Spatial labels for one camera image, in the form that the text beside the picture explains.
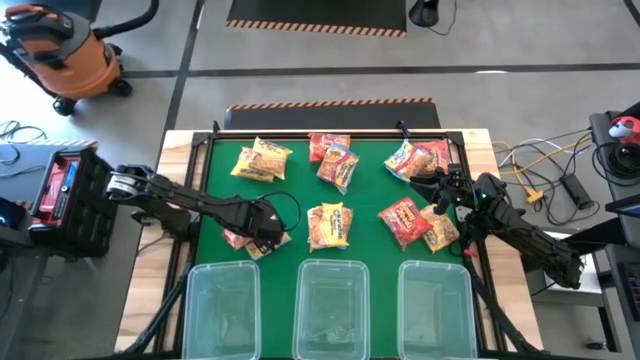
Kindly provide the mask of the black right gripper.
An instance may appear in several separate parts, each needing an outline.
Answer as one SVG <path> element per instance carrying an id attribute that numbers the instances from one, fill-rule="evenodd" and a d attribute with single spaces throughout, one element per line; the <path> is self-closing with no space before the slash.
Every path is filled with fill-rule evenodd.
<path id="1" fill-rule="evenodd" d="M 478 198 L 473 182 L 461 171 L 445 174 L 437 168 L 433 174 L 414 176 L 410 178 L 410 187 L 418 193 L 424 193 L 424 198 L 436 206 L 433 212 L 444 215 L 450 205 L 476 208 Z"/>

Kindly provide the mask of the red case in crate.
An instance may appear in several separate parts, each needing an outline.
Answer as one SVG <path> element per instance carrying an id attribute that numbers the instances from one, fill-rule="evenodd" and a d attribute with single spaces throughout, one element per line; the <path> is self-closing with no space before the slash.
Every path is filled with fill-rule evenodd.
<path id="1" fill-rule="evenodd" d="M 55 155 L 45 178 L 42 195 L 38 200 L 38 211 L 53 215 L 63 194 L 68 194 L 80 164 L 79 156 Z"/>

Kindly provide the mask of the black round stand base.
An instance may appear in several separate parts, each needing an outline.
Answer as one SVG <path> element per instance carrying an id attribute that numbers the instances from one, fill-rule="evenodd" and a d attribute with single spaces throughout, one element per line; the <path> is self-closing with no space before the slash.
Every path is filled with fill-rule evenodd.
<path id="1" fill-rule="evenodd" d="M 419 27 L 430 28 L 439 22 L 440 0 L 416 0 L 409 9 L 409 20 Z"/>

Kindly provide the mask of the red-white snack packet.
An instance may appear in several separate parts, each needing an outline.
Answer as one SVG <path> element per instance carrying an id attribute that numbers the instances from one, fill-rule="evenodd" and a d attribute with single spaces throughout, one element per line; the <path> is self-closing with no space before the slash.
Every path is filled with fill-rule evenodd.
<path id="1" fill-rule="evenodd" d="M 384 166 L 394 176 L 409 182 L 432 160 L 433 155 L 405 139 L 399 149 L 384 161 Z"/>

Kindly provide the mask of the yellow creamy chicken ramen packet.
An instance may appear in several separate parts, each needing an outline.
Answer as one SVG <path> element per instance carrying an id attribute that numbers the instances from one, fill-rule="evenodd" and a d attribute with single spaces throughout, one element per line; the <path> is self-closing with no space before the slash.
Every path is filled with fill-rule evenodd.
<path id="1" fill-rule="evenodd" d="M 249 166 L 249 158 L 252 154 L 252 149 L 243 147 L 236 165 L 231 170 L 231 175 L 261 182 L 272 182 L 274 180 L 273 174 Z"/>
<path id="2" fill-rule="evenodd" d="M 289 148 L 269 140 L 256 137 L 249 166 L 284 180 L 288 157 L 293 153 Z"/>
<path id="3" fill-rule="evenodd" d="M 420 210 L 421 216 L 432 226 L 432 229 L 423 235 L 423 239 L 432 253 L 449 246 L 460 236 L 450 217 L 446 214 L 436 214 L 434 210 L 434 204 Z"/>
<path id="4" fill-rule="evenodd" d="M 352 215 L 349 208 L 342 203 L 322 204 L 322 217 L 320 232 L 324 247 L 348 246 L 348 231 L 351 225 Z"/>

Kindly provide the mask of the green table mat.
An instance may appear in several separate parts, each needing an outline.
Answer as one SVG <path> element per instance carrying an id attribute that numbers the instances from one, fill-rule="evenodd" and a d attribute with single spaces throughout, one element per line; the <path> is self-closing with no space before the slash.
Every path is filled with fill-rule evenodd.
<path id="1" fill-rule="evenodd" d="M 399 267 L 406 260 L 460 264 L 455 250 L 432 253 L 423 240 L 403 251 L 378 213 L 396 201 L 409 197 L 418 207 L 426 201 L 409 185 L 393 176 L 383 165 L 396 151 L 397 141 L 353 141 L 350 148 L 358 155 L 352 181 L 345 195 L 319 179 L 318 166 L 308 160 L 306 141 L 291 141 L 293 153 L 286 165 L 285 179 L 260 182 L 231 175 L 242 141 L 220 141 L 213 148 L 207 190 L 227 198 L 240 195 L 254 199 L 265 195 L 292 227 L 291 242 L 258 260 L 261 289 L 261 355 L 264 358 L 289 358 L 292 355 L 294 311 L 298 268 L 308 258 L 357 260 L 369 269 L 370 337 L 374 357 L 395 357 L 397 351 L 397 281 Z M 354 212 L 344 249 L 310 251 L 308 245 L 308 209 L 322 203 L 343 203 Z"/>

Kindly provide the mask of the black coiled headset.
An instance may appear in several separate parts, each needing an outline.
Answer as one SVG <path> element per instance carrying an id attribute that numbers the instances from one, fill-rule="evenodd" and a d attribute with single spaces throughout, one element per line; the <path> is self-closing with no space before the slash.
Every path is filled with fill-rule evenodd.
<path id="1" fill-rule="evenodd" d="M 640 145 L 619 142 L 596 146 L 592 166 L 604 180 L 620 186 L 640 184 Z"/>

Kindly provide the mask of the black box blue light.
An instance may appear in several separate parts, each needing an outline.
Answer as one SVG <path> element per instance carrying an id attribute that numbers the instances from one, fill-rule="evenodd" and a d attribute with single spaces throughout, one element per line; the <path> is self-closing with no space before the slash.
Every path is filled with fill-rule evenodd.
<path id="1" fill-rule="evenodd" d="M 27 211 L 20 205 L 0 197 L 0 227 L 21 230 Z"/>

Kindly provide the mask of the clear plastic bin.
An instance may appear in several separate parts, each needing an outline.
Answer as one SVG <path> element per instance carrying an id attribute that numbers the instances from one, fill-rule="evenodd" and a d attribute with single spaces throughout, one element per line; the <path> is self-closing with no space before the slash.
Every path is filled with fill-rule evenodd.
<path id="1" fill-rule="evenodd" d="M 187 280 L 182 358 L 258 360 L 260 272 L 253 261 L 200 264 Z"/>
<path id="2" fill-rule="evenodd" d="M 403 262 L 397 300 L 401 360 L 477 360 L 471 279 L 463 266 Z"/>
<path id="3" fill-rule="evenodd" d="M 368 360 L 368 267 L 355 260 L 307 259 L 298 269 L 294 360 Z"/>

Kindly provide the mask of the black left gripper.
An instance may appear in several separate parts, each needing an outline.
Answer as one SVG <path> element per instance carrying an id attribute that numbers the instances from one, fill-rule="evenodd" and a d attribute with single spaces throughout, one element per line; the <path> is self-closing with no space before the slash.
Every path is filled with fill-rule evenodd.
<path id="1" fill-rule="evenodd" d="M 225 229 L 252 237 L 261 253 L 286 244 L 285 225 L 267 200 L 246 200 L 239 196 L 216 199 L 216 220 Z"/>

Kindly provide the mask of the red and white object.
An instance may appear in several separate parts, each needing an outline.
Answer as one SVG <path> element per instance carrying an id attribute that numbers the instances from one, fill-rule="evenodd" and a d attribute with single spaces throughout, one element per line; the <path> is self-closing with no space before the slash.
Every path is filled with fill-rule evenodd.
<path id="1" fill-rule="evenodd" d="M 640 145 L 640 119 L 632 116 L 617 117 L 611 122 L 608 133 L 622 144 Z"/>

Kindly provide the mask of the red spicy chicken ramen packet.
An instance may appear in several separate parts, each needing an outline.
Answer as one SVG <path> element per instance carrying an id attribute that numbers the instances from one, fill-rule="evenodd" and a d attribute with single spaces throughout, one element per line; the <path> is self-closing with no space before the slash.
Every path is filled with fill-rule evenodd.
<path id="1" fill-rule="evenodd" d="M 254 241 L 252 237 L 238 235 L 228 229 L 222 231 L 222 237 L 234 250 L 244 248 Z"/>
<path id="2" fill-rule="evenodd" d="M 449 143 L 447 140 L 415 143 L 415 146 L 431 155 L 430 161 L 420 170 L 420 175 L 433 174 L 437 168 L 442 169 L 445 174 L 449 172 Z"/>
<path id="3" fill-rule="evenodd" d="M 406 247 L 433 229 L 420 213 L 414 201 L 405 197 L 378 213 L 390 229 L 400 248 Z"/>
<path id="4" fill-rule="evenodd" d="M 337 143 L 345 148 L 350 147 L 351 137 L 349 135 L 338 135 L 330 133 L 310 133 L 309 137 L 309 162 L 321 162 L 327 149 L 333 143 Z"/>

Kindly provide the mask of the orange shop vacuum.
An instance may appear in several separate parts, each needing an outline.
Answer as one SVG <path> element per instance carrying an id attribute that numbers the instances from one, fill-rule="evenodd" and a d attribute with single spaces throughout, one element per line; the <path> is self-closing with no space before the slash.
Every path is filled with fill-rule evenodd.
<path id="1" fill-rule="evenodd" d="M 0 18 L 0 55 L 49 94 L 62 116 L 83 99 L 131 95 L 121 54 L 96 36 L 89 20 L 45 4 L 11 6 Z"/>

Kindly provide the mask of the blue-edged beef ramen packet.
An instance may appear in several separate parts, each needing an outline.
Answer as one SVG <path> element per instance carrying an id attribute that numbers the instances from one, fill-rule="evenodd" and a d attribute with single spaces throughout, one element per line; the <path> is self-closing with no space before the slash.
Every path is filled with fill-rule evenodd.
<path id="1" fill-rule="evenodd" d="M 310 244 L 310 251 L 325 249 L 325 248 L 339 248 L 346 249 L 346 247 L 324 247 L 322 236 L 320 232 L 320 222 L 322 217 L 322 204 L 317 207 L 313 207 L 307 211 L 307 220 L 309 227 L 309 237 L 308 242 Z"/>
<path id="2" fill-rule="evenodd" d="M 291 240 L 292 240 L 291 236 L 288 233 L 286 233 L 286 244 L 289 243 Z M 265 256 L 268 256 L 271 252 L 273 252 L 274 250 L 277 250 L 278 248 L 274 248 L 273 251 L 268 253 L 261 253 L 258 250 L 257 245 L 254 242 L 252 242 L 251 244 L 245 246 L 245 249 L 247 250 L 247 253 L 251 257 L 251 259 L 254 261 L 257 261 Z"/>

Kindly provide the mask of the black power brick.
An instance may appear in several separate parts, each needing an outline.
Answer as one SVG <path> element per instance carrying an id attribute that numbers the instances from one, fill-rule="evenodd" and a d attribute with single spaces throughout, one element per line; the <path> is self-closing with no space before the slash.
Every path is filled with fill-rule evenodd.
<path id="1" fill-rule="evenodd" d="M 575 174 L 565 174 L 559 181 L 578 210 L 586 210 L 595 205 L 595 202 Z"/>

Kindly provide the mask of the yellow-red snack packet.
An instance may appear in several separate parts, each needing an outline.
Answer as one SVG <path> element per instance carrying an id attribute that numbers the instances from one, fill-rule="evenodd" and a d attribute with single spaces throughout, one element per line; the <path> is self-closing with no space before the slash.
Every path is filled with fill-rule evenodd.
<path id="1" fill-rule="evenodd" d="M 317 176 L 334 185 L 345 195 L 358 163 L 359 157 L 351 150 L 338 143 L 332 143 L 318 168 Z"/>

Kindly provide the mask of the dark side desk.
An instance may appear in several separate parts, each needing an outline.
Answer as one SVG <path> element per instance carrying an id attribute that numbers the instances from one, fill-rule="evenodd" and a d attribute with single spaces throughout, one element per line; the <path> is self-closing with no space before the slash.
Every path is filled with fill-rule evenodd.
<path id="1" fill-rule="evenodd" d="M 593 156 L 595 169 L 603 176 L 609 186 L 613 200 L 622 200 L 631 195 L 640 195 L 640 183 L 632 185 L 631 180 L 616 177 L 602 169 L 606 164 L 610 149 L 605 149 L 604 144 L 611 143 L 614 139 L 609 135 L 611 113 L 595 113 L 589 117 L 592 135 L 596 144 L 596 152 Z M 619 270 L 619 263 L 640 262 L 640 218 L 626 215 L 616 215 L 606 222 L 611 223 L 615 235 L 621 235 L 623 239 L 619 244 L 607 245 L 605 253 L 610 265 L 609 280 L 604 282 L 606 288 L 606 305 L 618 304 L 625 325 L 614 333 L 615 341 L 619 335 L 628 335 L 631 343 L 632 359 L 640 359 L 640 321 L 633 317 L 631 297 L 625 290 L 625 283 Z"/>

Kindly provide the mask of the black hazard-striped floor mat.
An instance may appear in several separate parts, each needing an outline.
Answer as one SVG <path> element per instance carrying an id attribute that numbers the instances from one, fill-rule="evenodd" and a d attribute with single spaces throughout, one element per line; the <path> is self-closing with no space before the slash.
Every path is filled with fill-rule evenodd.
<path id="1" fill-rule="evenodd" d="M 408 128 L 441 127 L 432 99 L 396 98 L 231 105 L 225 112 L 224 128 L 393 129 L 400 121 Z"/>
<path id="2" fill-rule="evenodd" d="M 233 0 L 226 25 L 403 38 L 405 0 Z"/>

